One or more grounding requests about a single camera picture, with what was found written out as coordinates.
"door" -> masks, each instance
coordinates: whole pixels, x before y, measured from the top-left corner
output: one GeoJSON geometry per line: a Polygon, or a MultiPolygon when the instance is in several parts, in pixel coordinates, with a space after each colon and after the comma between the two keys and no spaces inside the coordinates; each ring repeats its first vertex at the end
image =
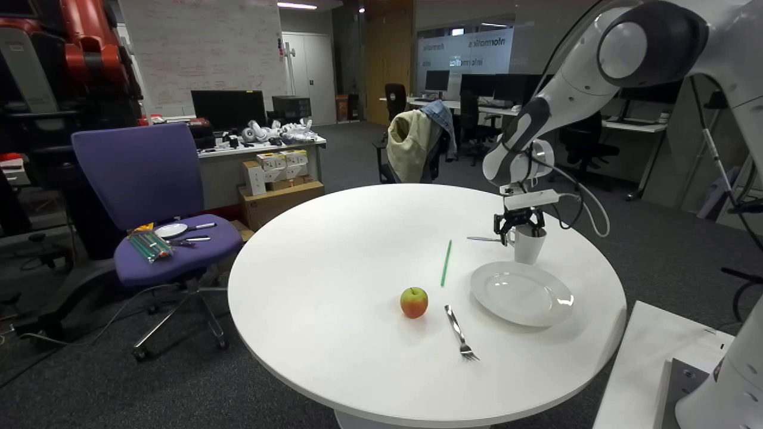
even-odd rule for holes
{"type": "Polygon", "coordinates": [[[334,124],[331,36],[284,31],[281,38],[289,45],[289,57],[284,60],[289,95],[310,98],[312,124],[334,124]]]}

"white plate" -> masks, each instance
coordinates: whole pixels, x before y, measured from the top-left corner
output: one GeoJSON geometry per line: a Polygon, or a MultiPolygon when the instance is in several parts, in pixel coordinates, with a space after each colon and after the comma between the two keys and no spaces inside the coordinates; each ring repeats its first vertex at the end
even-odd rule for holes
{"type": "Polygon", "coordinates": [[[536,265],[489,262],[472,274],[472,296],[501,319],[551,327],[572,312],[575,296],[536,265]]]}
{"type": "Polygon", "coordinates": [[[184,231],[188,231],[188,224],[162,224],[162,226],[155,229],[155,234],[160,238],[172,238],[172,236],[179,236],[184,231]]]}

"gray floor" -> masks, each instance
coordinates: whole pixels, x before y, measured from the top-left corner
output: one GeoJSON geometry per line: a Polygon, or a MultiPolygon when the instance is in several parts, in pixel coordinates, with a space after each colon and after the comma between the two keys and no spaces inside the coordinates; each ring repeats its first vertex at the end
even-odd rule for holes
{"type": "MultiPolygon", "coordinates": [[[[382,136],[379,126],[341,124],[320,129],[320,133],[329,138],[322,155],[327,191],[377,184],[370,141],[382,136]]],[[[467,160],[443,164],[439,184],[491,191],[479,176],[479,167],[467,160]]],[[[737,331],[739,324],[732,322],[730,305],[739,281],[720,274],[720,267],[746,272],[761,267],[761,255],[749,236],[649,203],[625,203],[622,193],[598,193],[613,217],[610,238],[591,238],[584,222],[579,231],[613,262],[629,305],[646,300],[689,319],[737,331]]],[[[21,260],[10,257],[24,250],[29,248],[2,250],[0,293],[21,288],[19,307],[31,310],[62,276],[45,269],[21,272],[21,260]]],[[[131,341],[157,319],[157,315],[143,312],[141,300],[93,343],[93,331],[105,324],[122,298],[124,293],[103,291],[86,300],[67,319],[74,331],[86,336],[0,386],[0,427],[336,427],[327,408],[272,379],[241,341],[219,353],[198,312],[172,324],[155,346],[160,358],[145,365],[129,355],[131,341]]],[[[217,307],[231,329],[222,296],[217,307]]],[[[31,341],[17,341],[7,331],[0,334],[2,384],[45,350],[36,350],[31,341]]],[[[606,374],[608,369],[560,408],[505,427],[591,427],[606,374]]]]}

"green straw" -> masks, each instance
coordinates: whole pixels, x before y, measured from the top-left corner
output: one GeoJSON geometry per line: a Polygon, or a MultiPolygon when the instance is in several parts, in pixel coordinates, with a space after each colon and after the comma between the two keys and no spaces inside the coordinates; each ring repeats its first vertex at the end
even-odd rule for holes
{"type": "Polygon", "coordinates": [[[446,286],[446,279],[448,279],[451,248],[453,248],[453,241],[448,241],[446,262],[443,262],[443,274],[439,276],[439,286],[441,286],[441,288],[446,286]]]}

